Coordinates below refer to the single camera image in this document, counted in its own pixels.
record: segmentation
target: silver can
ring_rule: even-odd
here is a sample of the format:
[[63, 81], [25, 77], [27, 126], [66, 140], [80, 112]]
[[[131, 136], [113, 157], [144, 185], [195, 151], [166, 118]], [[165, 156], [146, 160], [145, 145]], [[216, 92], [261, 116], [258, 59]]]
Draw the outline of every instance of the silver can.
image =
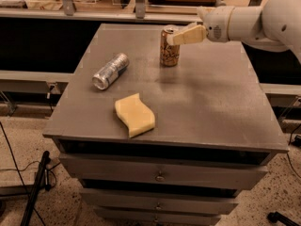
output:
[[160, 44], [160, 64], [163, 66], [175, 66], [178, 64], [180, 55], [180, 45], [169, 45], [167, 43], [167, 35], [178, 31], [176, 25], [167, 25], [161, 32]]
[[92, 82], [98, 89], [107, 89], [125, 71], [130, 64], [129, 58], [123, 53], [114, 56], [98, 72], [93, 75]]

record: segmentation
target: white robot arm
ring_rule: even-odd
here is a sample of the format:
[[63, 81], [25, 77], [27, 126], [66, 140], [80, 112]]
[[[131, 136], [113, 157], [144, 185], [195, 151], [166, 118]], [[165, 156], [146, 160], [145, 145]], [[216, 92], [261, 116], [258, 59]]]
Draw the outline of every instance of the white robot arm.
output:
[[202, 24], [192, 23], [167, 37], [170, 45], [204, 39], [245, 44], [271, 52], [290, 49], [301, 62], [301, 0], [269, 0], [264, 7], [198, 8]]

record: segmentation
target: cabinet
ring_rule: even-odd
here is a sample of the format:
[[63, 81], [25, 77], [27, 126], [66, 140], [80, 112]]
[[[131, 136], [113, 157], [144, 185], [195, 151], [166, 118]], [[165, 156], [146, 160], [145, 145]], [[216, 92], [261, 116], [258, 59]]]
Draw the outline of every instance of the cabinet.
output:
[[[288, 145], [241, 43], [184, 45], [165, 68], [161, 30], [102, 24], [43, 134], [100, 217], [215, 225]], [[129, 67], [97, 90], [92, 75], [120, 52]], [[114, 102], [134, 93], [156, 126], [129, 139]]]

